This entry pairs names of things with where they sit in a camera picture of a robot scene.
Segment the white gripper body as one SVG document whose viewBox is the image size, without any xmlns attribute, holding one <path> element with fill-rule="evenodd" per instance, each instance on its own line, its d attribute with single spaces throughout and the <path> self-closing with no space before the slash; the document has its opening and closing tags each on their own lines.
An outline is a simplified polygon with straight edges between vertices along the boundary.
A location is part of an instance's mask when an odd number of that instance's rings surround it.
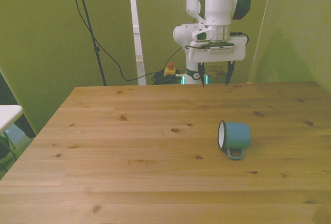
<svg viewBox="0 0 331 224">
<path fill-rule="evenodd" d="M 202 45 L 211 45 L 211 43 L 192 41 L 188 46 L 188 59 L 192 63 L 242 61 L 246 56 L 246 36 L 231 37 L 227 42 L 233 45 L 205 48 Z"/>
</svg>

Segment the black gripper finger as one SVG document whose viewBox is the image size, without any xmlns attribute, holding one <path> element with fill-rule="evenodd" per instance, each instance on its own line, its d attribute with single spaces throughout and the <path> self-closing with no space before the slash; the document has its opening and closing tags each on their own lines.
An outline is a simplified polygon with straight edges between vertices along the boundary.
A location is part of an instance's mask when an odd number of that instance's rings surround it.
<svg viewBox="0 0 331 224">
<path fill-rule="evenodd" d="M 228 66 L 228 70 L 225 75 L 225 84 L 226 85 L 228 85 L 230 82 L 230 79 L 231 79 L 231 76 L 233 74 L 234 67 L 235 67 L 235 61 L 228 61 L 227 66 Z"/>
<path fill-rule="evenodd" d="M 199 76 L 200 76 L 200 80 L 201 80 L 201 83 L 202 85 L 204 86 L 205 85 L 205 65 L 204 63 L 198 63 L 198 73 L 199 73 Z"/>
</svg>

